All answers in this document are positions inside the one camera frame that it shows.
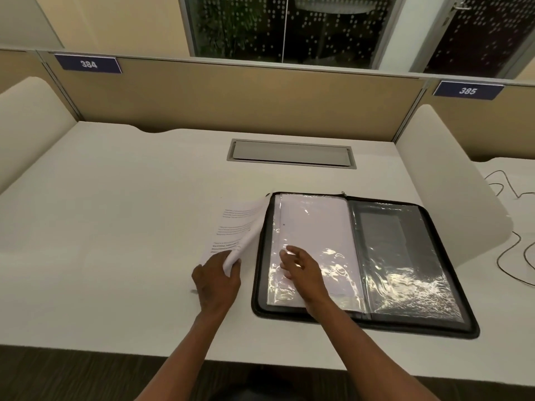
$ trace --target glass window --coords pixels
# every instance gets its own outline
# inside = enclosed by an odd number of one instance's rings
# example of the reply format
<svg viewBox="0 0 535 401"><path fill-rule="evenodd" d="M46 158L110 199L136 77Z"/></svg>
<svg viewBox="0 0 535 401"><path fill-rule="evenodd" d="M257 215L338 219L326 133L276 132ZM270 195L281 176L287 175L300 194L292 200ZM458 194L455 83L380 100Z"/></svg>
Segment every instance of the glass window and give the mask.
<svg viewBox="0 0 535 401"><path fill-rule="evenodd" d="M396 0L185 0L195 56L371 68Z"/></svg>

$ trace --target wall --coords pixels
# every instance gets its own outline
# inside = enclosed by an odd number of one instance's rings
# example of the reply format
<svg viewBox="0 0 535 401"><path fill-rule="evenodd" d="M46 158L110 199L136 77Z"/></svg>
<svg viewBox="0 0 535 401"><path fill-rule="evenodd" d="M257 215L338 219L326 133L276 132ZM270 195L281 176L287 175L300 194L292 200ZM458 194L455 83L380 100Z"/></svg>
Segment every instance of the wall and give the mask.
<svg viewBox="0 0 535 401"><path fill-rule="evenodd" d="M62 48L35 0L0 0L0 45Z"/></svg>
<svg viewBox="0 0 535 401"><path fill-rule="evenodd" d="M37 0L68 51L189 56L178 0Z"/></svg>
<svg viewBox="0 0 535 401"><path fill-rule="evenodd" d="M517 76L517 80L533 80L535 81L535 58L525 67L525 69Z"/></svg>
<svg viewBox="0 0 535 401"><path fill-rule="evenodd" d="M409 72L444 0L405 0L379 70Z"/></svg>

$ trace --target black document folder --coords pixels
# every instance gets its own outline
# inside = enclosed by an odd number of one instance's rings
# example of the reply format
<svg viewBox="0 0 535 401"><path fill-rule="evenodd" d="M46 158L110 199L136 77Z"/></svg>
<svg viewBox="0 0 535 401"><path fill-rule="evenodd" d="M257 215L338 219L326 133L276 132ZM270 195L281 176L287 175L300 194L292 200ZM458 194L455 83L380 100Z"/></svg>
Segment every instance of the black document folder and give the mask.
<svg viewBox="0 0 535 401"><path fill-rule="evenodd" d="M406 202L278 192L260 235L252 309L314 322L280 270L300 246L322 268L331 298L363 328L476 338L479 326L431 218Z"/></svg>

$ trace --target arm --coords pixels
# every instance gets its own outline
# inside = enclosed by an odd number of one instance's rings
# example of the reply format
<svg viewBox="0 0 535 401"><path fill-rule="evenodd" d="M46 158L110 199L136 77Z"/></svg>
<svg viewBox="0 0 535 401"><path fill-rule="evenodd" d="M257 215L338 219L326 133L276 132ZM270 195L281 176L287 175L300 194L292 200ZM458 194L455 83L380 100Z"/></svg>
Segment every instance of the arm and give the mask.
<svg viewBox="0 0 535 401"><path fill-rule="evenodd" d="M137 401L186 401L219 326L236 299L240 288L238 260L225 276L223 263L229 251L213 255L192 273L197 286L201 312L175 351L168 357Z"/></svg>
<svg viewBox="0 0 535 401"><path fill-rule="evenodd" d="M295 255L280 252L284 275L293 281L308 312L322 325L360 396L367 401L437 401L331 300L318 263L303 249L288 246L288 250Z"/></svg>

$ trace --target desk surface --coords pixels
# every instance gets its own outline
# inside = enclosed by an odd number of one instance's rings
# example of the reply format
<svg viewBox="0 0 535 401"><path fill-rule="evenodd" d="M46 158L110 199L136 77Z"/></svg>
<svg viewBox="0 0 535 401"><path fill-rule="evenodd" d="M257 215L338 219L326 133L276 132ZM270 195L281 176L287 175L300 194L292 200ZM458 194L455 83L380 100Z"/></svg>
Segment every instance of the desk surface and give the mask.
<svg viewBox="0 0 535 401"><path fill-rule="evenodd" d="M233 137L350 145L357 170L226 161ZM0 195L0 343L168 356L199 310L191 270L224 203L271 190L421 204L391 143L77 124ZM256 247L208 358L343 369L318 325L252 313ZM413 375L534 384L535 290L494 261L458 270L480 338L370 335Z"/></svg>

